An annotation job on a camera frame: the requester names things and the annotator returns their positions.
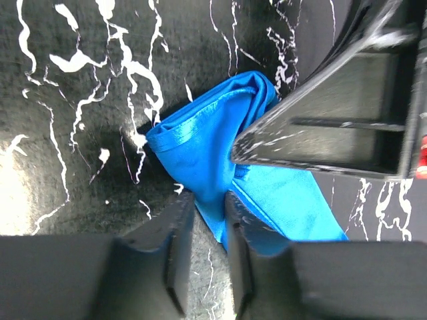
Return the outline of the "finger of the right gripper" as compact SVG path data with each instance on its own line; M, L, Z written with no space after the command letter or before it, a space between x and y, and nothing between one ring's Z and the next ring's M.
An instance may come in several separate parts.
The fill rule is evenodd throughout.
M426 177L426 2L301 10L313 72L237 137L239 164L399 181Z

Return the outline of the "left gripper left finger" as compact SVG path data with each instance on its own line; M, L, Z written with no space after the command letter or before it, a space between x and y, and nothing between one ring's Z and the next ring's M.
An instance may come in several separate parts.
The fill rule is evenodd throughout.
M183 319L194 216L185 191L122 237L3 236L1 318Z

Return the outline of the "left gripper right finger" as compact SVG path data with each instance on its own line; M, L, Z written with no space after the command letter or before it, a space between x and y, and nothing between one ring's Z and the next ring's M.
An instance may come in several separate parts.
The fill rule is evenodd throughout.
M238 319L425 319L423 242L295 242L225 198Z

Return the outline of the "blue cloth napkin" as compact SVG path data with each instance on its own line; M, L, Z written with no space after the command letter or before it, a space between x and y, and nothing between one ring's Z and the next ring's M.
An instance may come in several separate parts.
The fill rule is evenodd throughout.
M147 132L165 170L195 196L195 206L218 243L228 247L225 196L234 192L269 228L294 241L344 241L309 171L232 161L235 138L278 103L258 71L233 76Z

